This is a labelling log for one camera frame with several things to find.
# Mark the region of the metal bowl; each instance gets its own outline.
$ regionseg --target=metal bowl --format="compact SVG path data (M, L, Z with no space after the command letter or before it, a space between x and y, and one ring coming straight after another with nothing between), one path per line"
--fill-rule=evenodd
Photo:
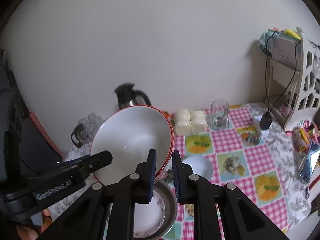
M145 238L134 238L136 240L158 240L159 238L161 238L162 236L164 236L166 233L170 231L170 229L174 224L174 221L176 220L178 207L177 207L176 197L173 194L173 192L162 181L158 181L155 184L154 190L161 195L164 201L164 206L165 206L164 221L161 227L154 234ZM107 222L109 222L111 207L112 205L108 206Z

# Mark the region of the glass cup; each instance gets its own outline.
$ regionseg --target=glass cup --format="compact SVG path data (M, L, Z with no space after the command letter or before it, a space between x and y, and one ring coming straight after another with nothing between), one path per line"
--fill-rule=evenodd
M226 100L214 100L211 104L210 127L212 130L222 130L228 126L229 104Z

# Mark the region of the silver rivet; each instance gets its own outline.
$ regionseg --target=silver rivet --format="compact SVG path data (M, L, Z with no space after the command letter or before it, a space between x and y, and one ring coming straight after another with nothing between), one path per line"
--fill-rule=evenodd
M138 173L132 173L130 179L139 179L140 175Z
M102 184L101 183L95 183L92 185L92 189L94 190L99 190L102 188Z
M234 189L236 189L236 185L233 184L232 182L229 182L229 183L227 183L227 188L230 190L234 190Z
M191 174L191 175L189 176L189 179L191 179L191 180L198 180L198 179L199 179L199 176L198 176L197 174Z

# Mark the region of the table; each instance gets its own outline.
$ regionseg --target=table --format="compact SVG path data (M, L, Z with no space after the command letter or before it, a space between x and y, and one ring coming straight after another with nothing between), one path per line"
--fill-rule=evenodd
M211 183L236 184L285 233L309 215L311 204L305 198L306 185L295 175L295 151L292 140L287 137L281 126L272 122L266 138L257 139L254 136L256 130L252 117L266 110L263 103L231 106L228 129L212 131L208 128L205 133L174 136L174 150L180 152L182 159L193 154L208 158L214 167ZM206 142L205 147L190 147L190 142L199 138ZM89 154L90 145L88 143L80 149L73 147L66 160ZM223 172L223 164L230 157L239 160L242 165L239 171L237 169L233 173ZM163 180L173 190L170 170ZM95 182L94 176L91 175L86 179L85 188L51 206L49 209L52 218L55 220ZM192 240L193 225L192 206L178 204L175 224L163 238Z

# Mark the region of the black kettle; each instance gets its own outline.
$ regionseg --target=black kettle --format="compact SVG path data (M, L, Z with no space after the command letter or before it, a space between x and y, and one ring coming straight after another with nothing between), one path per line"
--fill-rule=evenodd
M114 92L118 97L119 109L135 105L151 106L151 102L148 96L142 91L133 90L133 87L134 84L125 83L115 89Z

